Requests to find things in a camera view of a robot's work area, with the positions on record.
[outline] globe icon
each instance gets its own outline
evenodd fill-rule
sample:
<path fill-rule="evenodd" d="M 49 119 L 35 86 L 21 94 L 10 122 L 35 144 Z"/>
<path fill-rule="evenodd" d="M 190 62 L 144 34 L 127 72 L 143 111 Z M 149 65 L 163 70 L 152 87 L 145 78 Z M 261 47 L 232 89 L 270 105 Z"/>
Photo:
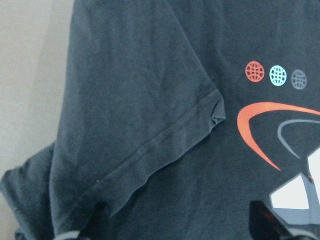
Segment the globe icon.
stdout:
<path fill-rule="evenodd" d="M 307 77 L 301 70 L 294 70 L 291 75 L 292 86 L 297 90 L 302 90 L 307 85 Z"/>
<path fill-rule="evenodd" d="M 275 86 L 282 86 L 287 80 L 286 70 L 279 65 L 275 65 L 270 69 L 270 80 Z"/>
<path fill-rule="evenodd" d="M 264 78 L 265 69 L 259 62 L 251 61 L 245 67 L 245 75 L 251 82 L 257 83 Z"/>

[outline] black t-shirt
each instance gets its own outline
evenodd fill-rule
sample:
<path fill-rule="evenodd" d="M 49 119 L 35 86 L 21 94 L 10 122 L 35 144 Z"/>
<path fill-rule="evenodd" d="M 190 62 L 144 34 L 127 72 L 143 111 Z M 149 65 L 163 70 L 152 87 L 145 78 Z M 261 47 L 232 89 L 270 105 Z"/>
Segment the black t-shirt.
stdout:
<path fill-rule="evenodd" d="M 21 234 L 248 240 L 263 201 L 320 237 L 319 25 L 316 0 L 75 1 L 56 141 L 1 181 Z"/>

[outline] orange swoosh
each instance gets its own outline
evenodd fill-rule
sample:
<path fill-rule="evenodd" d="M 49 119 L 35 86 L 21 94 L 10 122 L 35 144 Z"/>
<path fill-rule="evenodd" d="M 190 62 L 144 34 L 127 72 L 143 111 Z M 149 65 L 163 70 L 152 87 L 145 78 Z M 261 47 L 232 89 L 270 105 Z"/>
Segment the orange swoosh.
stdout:
<path fill-rule="evenodd" d="M 256 102 L 245 106 L 242 108 L 237 117 L 237 126 L 240 132 L 241 137 L 243 138 L 244 142 L 252 148 L 260 157 L 262 157 L 268 164 L 276 168 L 277 170 L 281 171 L 281 169 L 276 166 L 260 149 L 256 141 L 254 140 L 251 130 L 249 121 L 251 118 L 255 117 L 256 115 L 263 114 L 266 112 L 271 111 L 296 111 L 301 113 L 309 113 L 315 114 L 320 116 L 320 111 L 312 110 L 309 108 L 304 108 L 300 106 L 288 105 L 283 103 L 277 102 Z"/>

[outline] gray globe icon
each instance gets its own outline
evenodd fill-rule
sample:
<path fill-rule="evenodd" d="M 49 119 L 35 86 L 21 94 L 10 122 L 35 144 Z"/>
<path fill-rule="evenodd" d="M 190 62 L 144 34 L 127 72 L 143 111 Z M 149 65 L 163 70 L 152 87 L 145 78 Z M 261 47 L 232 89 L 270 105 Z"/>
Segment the gray globe icon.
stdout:
<path fill-rule="evenodd" d="M 305 73 L 301 70 L 294 70 L 291 75 L 292 86 L 297 90 L 302 90 L 307 85 L 307 77 Z"/>
<path fill-rule="evenodd" d="M 279 65 L 275 65 L 270 69 L 270 80 L 275 86 L 282 86 L 287 80 L 286 70 Z"/>

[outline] red globe icon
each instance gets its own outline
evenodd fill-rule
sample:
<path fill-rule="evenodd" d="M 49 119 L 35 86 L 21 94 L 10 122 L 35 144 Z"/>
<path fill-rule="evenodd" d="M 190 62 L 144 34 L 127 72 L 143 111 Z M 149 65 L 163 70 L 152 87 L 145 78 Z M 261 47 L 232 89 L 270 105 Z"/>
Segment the red globe icon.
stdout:
<path fill-rule="evenodd" d="M 251 61 L 245 67 L 245 75 L 251 82 L 257 83 L 264 78 L 265 69 L 259 62 Z"/>

